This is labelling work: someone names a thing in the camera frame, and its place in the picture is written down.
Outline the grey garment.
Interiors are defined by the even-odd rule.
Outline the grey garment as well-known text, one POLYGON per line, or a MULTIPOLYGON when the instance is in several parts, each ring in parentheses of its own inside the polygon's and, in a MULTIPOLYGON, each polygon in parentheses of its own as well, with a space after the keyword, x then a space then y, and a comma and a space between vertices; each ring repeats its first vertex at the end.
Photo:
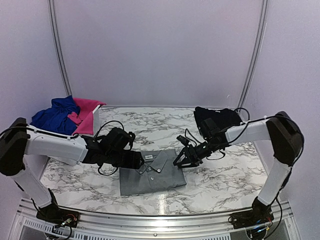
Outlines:
POLYGON ((121 196, 163 192, 187 185, 183 170, 173 165, 175 149, 142 151, 139 169, 119 169, 121 196))

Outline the black t-shirt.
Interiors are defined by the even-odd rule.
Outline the black t-shirt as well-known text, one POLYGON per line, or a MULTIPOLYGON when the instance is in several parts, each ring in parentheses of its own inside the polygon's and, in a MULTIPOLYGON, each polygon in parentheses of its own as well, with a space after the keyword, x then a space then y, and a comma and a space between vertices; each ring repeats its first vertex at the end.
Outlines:
POLYGON ((242 122, 240 116, 231 109, 210 110, 197 106, 193 111, 194 119, 200 135, 204 139, 242 122))

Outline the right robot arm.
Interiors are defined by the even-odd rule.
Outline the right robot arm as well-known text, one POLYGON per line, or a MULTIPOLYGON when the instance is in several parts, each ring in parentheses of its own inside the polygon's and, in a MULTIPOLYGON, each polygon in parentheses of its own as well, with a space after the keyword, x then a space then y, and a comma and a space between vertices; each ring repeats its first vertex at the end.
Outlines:
POLYGON ((233 145, 256 141, 271 142, 273 165, 265 184, 252 203, 252 209, 247 214, 247 219, 252 224, 260 223, 286 186, 295 163, 303 153, 305 138, 299 126, 285 111, 256 120, 238 121, 236 124, 220 112, 206 119, 200 119, 198 115, 194 118, 204 141, 193 146, 186 137, 177 137, 184 147, 173 161, 173 165, 180 169, 197 167, 203 163, 204 158, 233 145))

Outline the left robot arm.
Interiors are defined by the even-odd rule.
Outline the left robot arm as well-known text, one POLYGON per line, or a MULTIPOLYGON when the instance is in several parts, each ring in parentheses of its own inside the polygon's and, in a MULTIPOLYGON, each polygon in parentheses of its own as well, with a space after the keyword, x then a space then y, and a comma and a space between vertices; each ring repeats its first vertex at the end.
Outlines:
POLYGON ((70 165, 109 164, 115 168, 139 169, 144 164, 142 154, 133 151, 135 134, 114 127, 106 135, 64 135, 27 124, 19 117, 0 134, 0 172, 15 183, 38 206, 40 216, 58 223, 63 219, 53 192, 46 188, 24 162, 26 155, 61 158, 70 165))

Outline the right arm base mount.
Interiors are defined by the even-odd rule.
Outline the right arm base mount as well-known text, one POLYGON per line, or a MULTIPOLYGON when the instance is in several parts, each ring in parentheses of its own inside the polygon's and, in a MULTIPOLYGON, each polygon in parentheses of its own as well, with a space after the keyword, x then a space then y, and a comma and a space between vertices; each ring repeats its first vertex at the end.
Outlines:
POLYGON ((248 228, 260 226, 262 224, 270 224, 274 220, 272 211, 266 213, 254 213, 253 210, 246 210, 232 213, 228 222, 234 229, 248 228))

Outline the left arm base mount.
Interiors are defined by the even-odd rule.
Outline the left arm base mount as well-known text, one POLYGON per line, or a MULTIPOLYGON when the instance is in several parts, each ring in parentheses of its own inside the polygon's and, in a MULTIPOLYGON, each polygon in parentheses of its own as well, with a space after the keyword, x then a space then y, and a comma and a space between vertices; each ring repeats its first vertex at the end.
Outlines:
POLYGON ((47 206, 37 210, 36 218, 59 225, 76 228, 80 218, 78 211, 63 209, 55 206, 47 206))

